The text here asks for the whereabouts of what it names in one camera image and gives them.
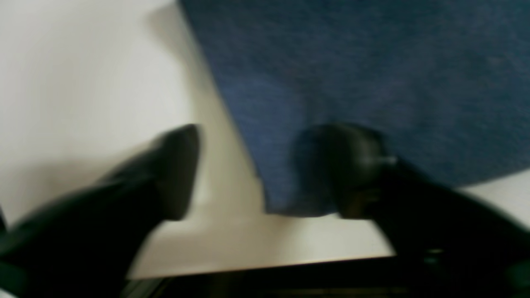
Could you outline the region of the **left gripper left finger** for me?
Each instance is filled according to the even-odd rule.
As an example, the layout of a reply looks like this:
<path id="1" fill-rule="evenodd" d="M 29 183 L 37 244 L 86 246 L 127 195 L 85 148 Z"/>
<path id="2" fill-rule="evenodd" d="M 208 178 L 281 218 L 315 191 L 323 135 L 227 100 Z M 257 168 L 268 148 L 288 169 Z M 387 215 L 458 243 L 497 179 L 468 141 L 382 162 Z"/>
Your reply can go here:
<path id="1" fill-rule="evenodd" d="M 117 298 L 163 221 L 186 216 L 200 157 L 190 124 L 1 235 L 1 291 L 16 298 Z"/>

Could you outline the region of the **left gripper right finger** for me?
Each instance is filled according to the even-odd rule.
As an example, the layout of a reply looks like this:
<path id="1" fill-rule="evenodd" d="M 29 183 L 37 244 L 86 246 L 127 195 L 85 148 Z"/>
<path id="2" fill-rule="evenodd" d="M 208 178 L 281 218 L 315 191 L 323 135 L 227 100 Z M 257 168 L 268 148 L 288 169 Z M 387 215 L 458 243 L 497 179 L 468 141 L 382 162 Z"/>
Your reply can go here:
<path id="1" fill-rule="evenodd" d="M 304 183 L 343 219 L 372 220 L 415 298 L 528 298 L 529 232 L 498 208 L 430 179 L 375 130 L 313 126 L 295 142 Z"/>

